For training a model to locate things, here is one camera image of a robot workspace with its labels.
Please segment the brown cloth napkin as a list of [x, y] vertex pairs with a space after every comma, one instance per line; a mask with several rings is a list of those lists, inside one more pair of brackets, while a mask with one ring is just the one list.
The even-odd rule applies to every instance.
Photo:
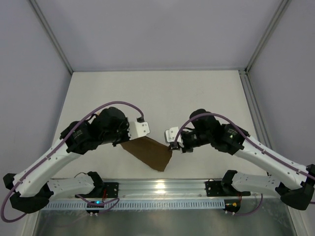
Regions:
[[165, 171], [172, 157], [172, 151], [168, 146], [148, 137], [121, 143], [121, 146], [125, 151], [158, 172]]

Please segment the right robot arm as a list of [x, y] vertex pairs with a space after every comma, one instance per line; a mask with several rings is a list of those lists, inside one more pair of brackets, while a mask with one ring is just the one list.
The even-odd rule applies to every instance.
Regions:
[[247, 160], [267, 172], [266, 176], [228, 170], [221, 179], [228, 196], [255, 192], [280, 199], [287, 206], [306, 210], [313, 204], [315, 166], [291, 161], [268, 148], [223, 115], [204, 109], [194, 111], [181, 127], [164, 133], [171, 150], [182, 153], [210, 145], [215, 150]]

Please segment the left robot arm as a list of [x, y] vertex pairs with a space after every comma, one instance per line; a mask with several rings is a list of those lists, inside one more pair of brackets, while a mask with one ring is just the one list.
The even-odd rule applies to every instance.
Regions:
[[115, 107], [72, 122], [31, 166], [19, 174], [7, 173], [3, 177], [4, 185], [10, 191], [5, 202], [15, 210], [30, 214], [59, 198], [99, 197], [104, 190], [104, 182], [97, 172], [90, 171], [81, 177], [66, 179], [53, 177], [67, 164], [100, 145], [116, 146], [129, 141], [128, 129], [128, 118]]

